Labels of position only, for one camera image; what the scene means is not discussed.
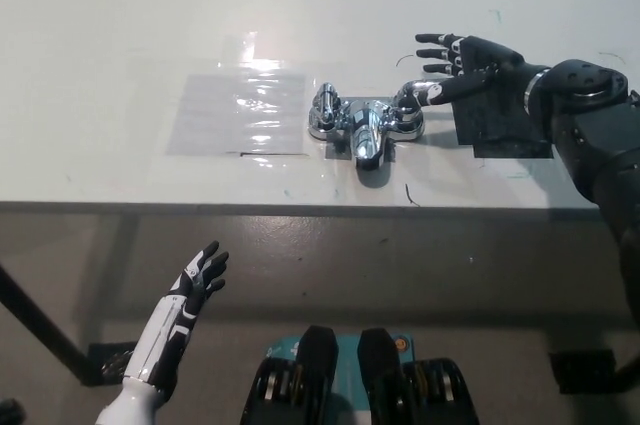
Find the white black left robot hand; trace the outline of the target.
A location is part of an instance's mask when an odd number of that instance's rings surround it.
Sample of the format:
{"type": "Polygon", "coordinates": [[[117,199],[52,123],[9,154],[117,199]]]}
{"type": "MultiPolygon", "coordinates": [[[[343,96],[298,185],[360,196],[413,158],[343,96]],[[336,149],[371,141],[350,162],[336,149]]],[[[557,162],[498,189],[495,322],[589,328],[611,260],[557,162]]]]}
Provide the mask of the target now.
{"type": "Polygon", "coordinates": [[[151,386],[163,401],[171,398],[198,316],[208,299],[225,286],[222,275],[228,258],[213,241],[184,267],[147,321],[124,372],[126,379],[151,386]]]}

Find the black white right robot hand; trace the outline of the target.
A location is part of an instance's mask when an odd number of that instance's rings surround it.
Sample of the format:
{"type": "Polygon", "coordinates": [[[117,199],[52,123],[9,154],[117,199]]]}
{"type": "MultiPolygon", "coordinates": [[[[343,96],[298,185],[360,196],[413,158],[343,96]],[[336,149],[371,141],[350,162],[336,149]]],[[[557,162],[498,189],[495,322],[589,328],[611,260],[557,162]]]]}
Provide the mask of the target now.
{"type": "Polygon", "coordinates": [[[416,56],[430,59],[423,66],[427,74],[446,79],[417,94],[420,103],[441,105],[470,97],[524,102],[524,94],[534,77],[548,69],[534,65],[518,52],[477,36],[452,33],[422,33],[415,40],[424,47],[416,56]]]}

